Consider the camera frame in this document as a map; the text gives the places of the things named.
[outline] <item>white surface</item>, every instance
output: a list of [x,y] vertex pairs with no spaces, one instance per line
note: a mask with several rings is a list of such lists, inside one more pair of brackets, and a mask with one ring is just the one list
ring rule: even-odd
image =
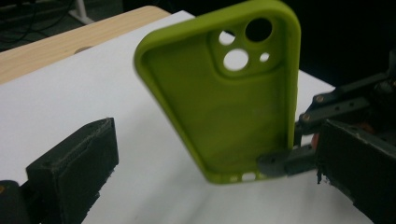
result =
[[[0,86],[0,179],[24,168],[86,123],[114,117],[120,165],[84,223],[371,223],[315,172],[212,185],[134,73],[149,31],[189,19],[180,12]],[[297,115],[332,88],[304,73]]]

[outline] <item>wooden surface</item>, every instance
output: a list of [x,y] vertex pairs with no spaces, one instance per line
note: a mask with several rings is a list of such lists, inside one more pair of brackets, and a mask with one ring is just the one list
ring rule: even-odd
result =
[[141,7],[59,35],[0,53],[0,84],[67,58],[78,49],[101,44],[168,16],[157,7]]

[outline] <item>black 3d-printed block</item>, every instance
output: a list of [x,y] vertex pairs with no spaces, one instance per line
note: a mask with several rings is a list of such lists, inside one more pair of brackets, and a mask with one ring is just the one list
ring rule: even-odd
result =
[[49,209],[42,223],[81,223],[119,163],[114,119],[87,124],[26,168]]
[[396,223],[396,147],[357,127],[326,121],[317,148],[318,176],[374,223]]

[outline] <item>screw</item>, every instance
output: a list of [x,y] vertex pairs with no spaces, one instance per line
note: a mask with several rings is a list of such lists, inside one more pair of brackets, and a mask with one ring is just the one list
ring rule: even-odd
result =
[[303,120],[308,121],[310,118],[308,114],[303,114]]
[[318,103],[322,103],[323,100],[324,100],[324,97],[323,97],[322,95],[319,95],[319,96],[317,96],[317,98],[315,98],[315,100],[316,100]]

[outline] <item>phone case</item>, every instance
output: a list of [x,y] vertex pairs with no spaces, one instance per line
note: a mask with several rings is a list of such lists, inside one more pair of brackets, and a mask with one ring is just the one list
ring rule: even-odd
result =
[[292,149],[300,36],[289,7],[254,0],[139,43],[137,73],[209,181],[265,179],[257,158]]

